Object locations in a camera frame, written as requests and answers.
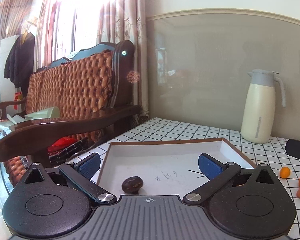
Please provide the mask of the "white shallow box brown rim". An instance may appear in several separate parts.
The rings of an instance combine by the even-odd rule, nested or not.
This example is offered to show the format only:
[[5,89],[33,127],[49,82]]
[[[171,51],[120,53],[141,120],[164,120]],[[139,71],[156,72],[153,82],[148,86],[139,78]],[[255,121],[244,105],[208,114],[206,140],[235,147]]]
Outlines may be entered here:
[[140,195],[183,197],[205,184],[198,158],[202,153],[222,163],[234,162],[242,168],[255,168],[247,156],[224,138],[181,141],[112,142],[102,156],[100,171],[93,181],[103,189],[121,196],[125,179],[139,176],[143,180]]

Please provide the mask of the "dark hanging jacket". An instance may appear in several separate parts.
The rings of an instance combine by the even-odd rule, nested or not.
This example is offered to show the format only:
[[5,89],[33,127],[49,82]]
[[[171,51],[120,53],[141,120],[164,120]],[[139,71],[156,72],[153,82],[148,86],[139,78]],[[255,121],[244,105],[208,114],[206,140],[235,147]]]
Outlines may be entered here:
[[17,38],[5,63],[4,78],[10,79],[15,88],[20,88],[23,97],[27,96],[30,76],[33,74],[35,36],[28,33]]

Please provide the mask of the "orange woven sofa cushion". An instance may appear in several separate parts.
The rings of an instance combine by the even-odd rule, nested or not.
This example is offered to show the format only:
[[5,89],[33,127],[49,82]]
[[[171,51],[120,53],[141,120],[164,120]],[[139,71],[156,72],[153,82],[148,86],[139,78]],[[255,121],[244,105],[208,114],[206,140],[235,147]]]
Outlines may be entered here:
[[[104,50],[80,60],[69,61],[58,67],[32,74],[26,97],[26,114],[50,107],[58,107],[61,118],[86,116],[107,107],[112,93],[113,51]],[[77,141],[68,147],[47,148],[49,160],[59,165],[85,148],[91,140],[98,141],[102,131],[69,135]],[[26,168],[21,160],[14,157],[4,162],[9,180],[15,186]]]

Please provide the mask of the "dark brown chestnut fruit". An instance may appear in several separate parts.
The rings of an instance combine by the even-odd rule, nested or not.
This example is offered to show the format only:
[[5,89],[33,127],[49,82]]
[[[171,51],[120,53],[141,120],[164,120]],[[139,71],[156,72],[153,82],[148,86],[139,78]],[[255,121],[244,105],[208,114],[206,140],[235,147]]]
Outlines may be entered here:
[[125,179],[121,185],[123,192],[128,194],[138,194],[143,187],[143,180],[139,176],[133,176]]

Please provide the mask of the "checkered white tablecloth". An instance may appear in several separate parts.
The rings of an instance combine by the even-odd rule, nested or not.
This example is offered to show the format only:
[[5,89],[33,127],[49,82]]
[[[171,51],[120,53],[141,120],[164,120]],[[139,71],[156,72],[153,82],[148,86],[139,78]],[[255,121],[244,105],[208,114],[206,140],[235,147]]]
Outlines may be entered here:
[[144,182],[142,194],[183,196],[207,182],[198,167],[202,153],[243,168],[267,164],[275,174],[287,167],[290,175],[281,179],[281,184],[296,207],[289,236],[300,239],[300,198],[296,195],[300,159],[286,154],[286,143],[285,138],[271,137],[265,144],[255,144],[243,139],[239,131],[153,118],[89,150],[101,157],[101,167],[92,181],[104,182],[108,191],[120,196],[120,183],[127,177],[140,176]]

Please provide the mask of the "dark wooden sofa frame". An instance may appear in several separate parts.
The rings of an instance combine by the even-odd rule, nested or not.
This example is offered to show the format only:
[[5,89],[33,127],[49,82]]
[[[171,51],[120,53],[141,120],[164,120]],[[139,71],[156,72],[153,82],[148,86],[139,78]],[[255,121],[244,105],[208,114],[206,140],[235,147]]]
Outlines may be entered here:
[[102,131],[95,144],[101,144],[128,129],[128,120],[139,114],[141,107],[133,104],[133,84],[129,76],[134,68],[134,44],[121,41],[117,44],[103,42],[93,48],[83,50],[72,61],[89,57],[104,50],[113,51],[112,93],[107,107],[86,116],[69,118],[35,119],[11,126],[0,132],[0,163],[14,157],[28,156],[32,162],[44,167],[53,167],[47,148],[62,137]]

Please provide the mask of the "red plastic bag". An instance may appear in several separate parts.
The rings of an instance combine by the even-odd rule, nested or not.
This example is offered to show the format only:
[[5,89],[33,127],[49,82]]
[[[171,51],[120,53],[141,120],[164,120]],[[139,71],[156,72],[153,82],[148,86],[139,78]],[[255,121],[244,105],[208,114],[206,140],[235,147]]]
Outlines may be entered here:
[[76,139],[71,137],[62,137],[61,139],[58,139],[56,142],[54,142],[52,146],[65,148],[75,143],[76,141],[77,141]]

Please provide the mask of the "cream thermos jug grey lid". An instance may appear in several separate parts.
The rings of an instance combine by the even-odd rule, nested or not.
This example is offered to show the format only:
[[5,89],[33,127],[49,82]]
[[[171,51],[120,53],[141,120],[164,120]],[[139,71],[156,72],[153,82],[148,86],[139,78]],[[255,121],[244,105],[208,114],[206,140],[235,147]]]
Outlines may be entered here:
[[282,107],[286,107],[284,84],[276,74],[261,69],[248,73],[251,83],[245,101],[241,136],[249,142],[265,144],[271,136],[276,107],[276,82],[281,91]]

